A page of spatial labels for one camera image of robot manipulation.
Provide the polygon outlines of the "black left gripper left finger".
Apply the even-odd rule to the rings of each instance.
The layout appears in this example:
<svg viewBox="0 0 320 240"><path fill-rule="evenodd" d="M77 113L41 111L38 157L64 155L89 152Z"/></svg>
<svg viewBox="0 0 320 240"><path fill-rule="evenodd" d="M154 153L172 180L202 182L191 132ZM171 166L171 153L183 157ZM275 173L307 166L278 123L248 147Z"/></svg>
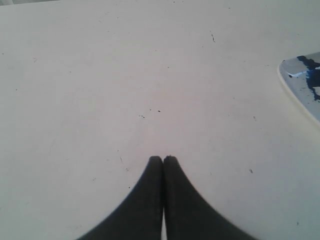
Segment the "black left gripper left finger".
<svg viewBox="0 0 320 240"><path fill-rule="evenodd" d="M81 240L160 240L163 223L163 162L151 156L123 202Z"/></svg>

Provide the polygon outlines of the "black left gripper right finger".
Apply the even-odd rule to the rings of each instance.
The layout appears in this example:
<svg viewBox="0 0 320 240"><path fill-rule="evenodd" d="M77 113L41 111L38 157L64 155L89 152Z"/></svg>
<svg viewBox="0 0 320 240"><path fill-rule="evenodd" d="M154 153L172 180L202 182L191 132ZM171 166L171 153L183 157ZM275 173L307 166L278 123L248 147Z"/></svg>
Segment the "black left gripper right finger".
<svg viewBox="0 0 320 240"><path fill-rule="evenodd" d="M253 240L215 211L191 184L178 159L163 160L164 216L168 240Z"/></svg>

